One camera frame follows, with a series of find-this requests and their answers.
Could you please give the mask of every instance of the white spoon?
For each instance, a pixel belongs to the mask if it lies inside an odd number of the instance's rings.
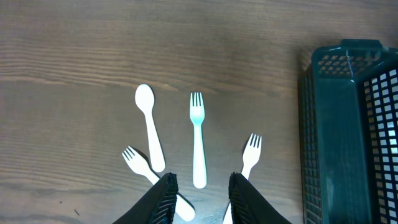
[[[139,85],[136,91],[136,104],[144,113],[147,123],[150,164],[155,172],[162,172],[166,163],[162,152],[162,146],[160,146],[159,137],[157,136],[154,117],[152,116],[155,96],[149,85]]]

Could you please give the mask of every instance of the light blue fork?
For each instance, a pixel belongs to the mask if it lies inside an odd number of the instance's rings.
[[[205,119],[205,106],[201,93],[191,93],[189,115],[193,124],[193,185],[202,189],[207,184],[205,151],[201,135],[201,124]]]

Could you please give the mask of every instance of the utensil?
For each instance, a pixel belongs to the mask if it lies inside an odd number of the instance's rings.
[[[148,162],[132,147],[128,146],[122,153],[130,169],[136,174],[148,178],[152,184],[160,179],[150,168]],[[185,221],[189,222],[195,217],[195,209],[178,193],[175,212]]]
[[[202,189],[207,184],[205,151],[201,124],[205,119],[205,106],[201,93],[191,93],[189,115],[193,124],[193,185]]]
[[[145,121],[147,123],[150,164],[154,171],[162,172],[166,163],[162,152],[162,146],[160,145],[159,137],[156,132],[154,117],[152,116],[155,96],[149,85],[139,85],[136,90],[136,104],[144,113]]]
[[[249,180],[250,170],[257,164],[260,159],[262,137],[253,133],[250,135],[243,152],[243,168],[242,175]],[[224,216],[223,224],[232,224],[231,203],[228,204]]]

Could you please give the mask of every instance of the fork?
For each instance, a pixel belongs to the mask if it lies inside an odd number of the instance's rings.
[[[249,180],[250,170],[257,164],[260,159],[262,137],[253,133],[250,135],[243,152],[243,168],[242,175]],[[224,216],[223,224],[232,224],[231,202],[228,204]]]
[[[192,96],[189,116],[193,124],[193,185],[202,189],[207,184],[205,151],[201,135],[201,124],[205,119],[205,106],[201,93],[195,92]]]
[[[153,185],[160,179],[154,171],[149,168],[148,162],[131,146],[128,146],[126,150],[123,151],[122,155],[133,172],[146,176]],[[195,217],[195,209],[182,197],[182,195],[180,195],[180,193],[177,193],[175,212],[186,222],[193,220]]]

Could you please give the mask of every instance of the plastic basket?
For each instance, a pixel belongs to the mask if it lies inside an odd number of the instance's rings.
[[[299,80],[305,223],[397,223],[398,54],[342,40]]]

